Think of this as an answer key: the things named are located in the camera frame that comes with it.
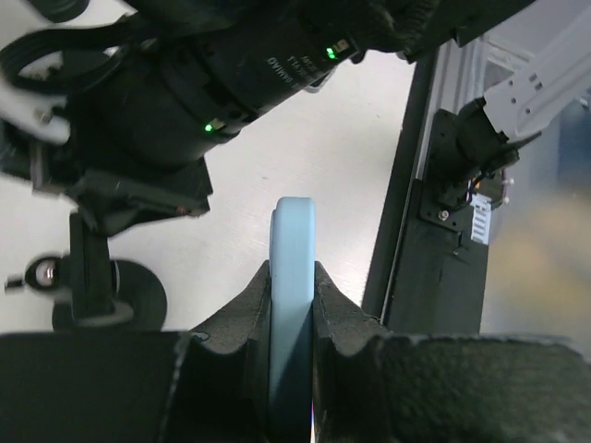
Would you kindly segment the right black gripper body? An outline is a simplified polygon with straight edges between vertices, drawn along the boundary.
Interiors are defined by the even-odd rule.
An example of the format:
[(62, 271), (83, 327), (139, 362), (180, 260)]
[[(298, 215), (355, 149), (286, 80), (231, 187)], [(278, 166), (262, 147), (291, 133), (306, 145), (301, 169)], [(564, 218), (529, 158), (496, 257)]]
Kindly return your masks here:
[(93, 231), (125, 231), (135, 225), (200, 217), (211, 210), (213, 189), (202, 159), (172, 173), (137, 178), (100, 169), (68, 170), (47, 160), (31, 163), (33, 188), (63, 195)]

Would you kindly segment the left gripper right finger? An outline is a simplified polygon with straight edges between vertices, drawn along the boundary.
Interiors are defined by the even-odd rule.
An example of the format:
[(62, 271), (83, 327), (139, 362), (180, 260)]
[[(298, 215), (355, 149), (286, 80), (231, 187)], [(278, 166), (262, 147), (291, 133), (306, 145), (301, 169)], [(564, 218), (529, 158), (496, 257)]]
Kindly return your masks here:
[(399, 334), (315, 268), (319, 442), (586, 442), (590, 359), (561, 337)]

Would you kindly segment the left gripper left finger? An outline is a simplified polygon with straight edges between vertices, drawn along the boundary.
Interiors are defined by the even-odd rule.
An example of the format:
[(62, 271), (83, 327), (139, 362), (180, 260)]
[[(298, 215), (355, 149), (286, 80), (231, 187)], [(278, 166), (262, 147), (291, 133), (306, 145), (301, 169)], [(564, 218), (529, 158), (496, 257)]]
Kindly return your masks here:
[(5, 442), (261, 442), (270, 267), (194, 329), (1, 338)]

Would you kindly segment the blue case smartphone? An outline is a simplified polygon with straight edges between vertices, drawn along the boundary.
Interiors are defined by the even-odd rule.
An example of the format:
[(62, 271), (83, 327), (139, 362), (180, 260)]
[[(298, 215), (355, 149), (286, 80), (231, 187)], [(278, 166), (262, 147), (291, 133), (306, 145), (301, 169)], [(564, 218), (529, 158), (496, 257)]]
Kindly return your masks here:
[(268, 429), (272, 442), (309, 442), (316, 212), (310, 198), (281, 198), (271, 215)]

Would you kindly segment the black phone stand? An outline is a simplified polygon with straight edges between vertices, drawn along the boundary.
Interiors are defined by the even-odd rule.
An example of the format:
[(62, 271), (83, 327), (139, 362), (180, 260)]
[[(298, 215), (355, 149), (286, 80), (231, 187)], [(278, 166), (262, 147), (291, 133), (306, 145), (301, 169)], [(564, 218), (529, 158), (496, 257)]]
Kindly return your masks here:
[(167, 315), (160, 279), (136, 261), (111, 258), (108, 238), (69, 215), (69, 251), (37, 256), (5, 292), (28, 288), (53, 303), (55, 332), (90, 329), (158, 331)]

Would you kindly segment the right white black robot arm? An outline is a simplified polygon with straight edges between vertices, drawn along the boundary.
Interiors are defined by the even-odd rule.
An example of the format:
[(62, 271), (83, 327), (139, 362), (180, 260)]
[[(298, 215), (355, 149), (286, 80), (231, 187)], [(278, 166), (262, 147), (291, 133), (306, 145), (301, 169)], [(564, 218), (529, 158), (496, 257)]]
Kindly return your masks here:
[(75, 27), (86, 1), (1, 5), (1, 171), (64, 195), (92, 231), (209, 210), (212, 148), (366, 53), (415, 62), (524, 1), (134, 1)]

